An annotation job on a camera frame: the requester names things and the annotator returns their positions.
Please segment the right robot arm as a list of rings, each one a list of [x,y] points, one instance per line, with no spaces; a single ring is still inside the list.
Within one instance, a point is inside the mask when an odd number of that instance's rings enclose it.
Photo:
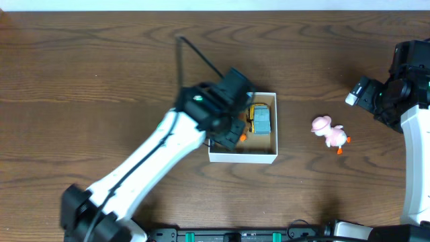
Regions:
[[[403,134],[406,147],[406,192],[400,224],[366,227],[334,223],[336,241],[429,240],[429,41],[395,46],[385,83],[362,77],[345,101]]]

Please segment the brown plush toy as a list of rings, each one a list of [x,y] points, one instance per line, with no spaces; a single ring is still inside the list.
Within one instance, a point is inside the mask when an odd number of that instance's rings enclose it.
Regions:
[[[248,114],[245,112],[239,115],[239,119],[245,123],[245,127],[242,131],[242,135],[240,135],[239,140],[241,142],[245,142],[248,138],[248,133],[250,132],[250,129],[251,129],[251,122],[249,121]]]

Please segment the yellow grey toy truck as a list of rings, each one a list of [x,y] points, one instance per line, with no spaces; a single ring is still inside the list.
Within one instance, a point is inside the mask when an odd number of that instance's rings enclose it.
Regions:
[[[265,103],[252,104],[249,108],[248,121],[250,131],[255,135],[268,135],[271,133],[271,118],[269,106]]]

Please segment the pink duck toy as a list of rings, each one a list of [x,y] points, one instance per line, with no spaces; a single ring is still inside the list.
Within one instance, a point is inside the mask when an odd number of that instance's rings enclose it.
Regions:
[[[351,142],[351,137],[347,136],[343,125],[331,126],[332,119],[330,116],[319,116],[312,121],[313,132],[317,136],[325,137],[325,144],[328,148],[337,147],[337,154],[343,153],[343,148],[347,143]]]

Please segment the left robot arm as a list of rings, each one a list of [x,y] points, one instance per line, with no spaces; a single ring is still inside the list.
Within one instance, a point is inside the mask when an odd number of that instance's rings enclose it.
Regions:
[[[185,156],[209,138],[233,149],[245,126],[239,119],[253,94],[247,86],[203,83],[181,89],[150,137],[111,173],[86,190],[61,197],[65,241],[147,241],[132,217],[146,195]]]

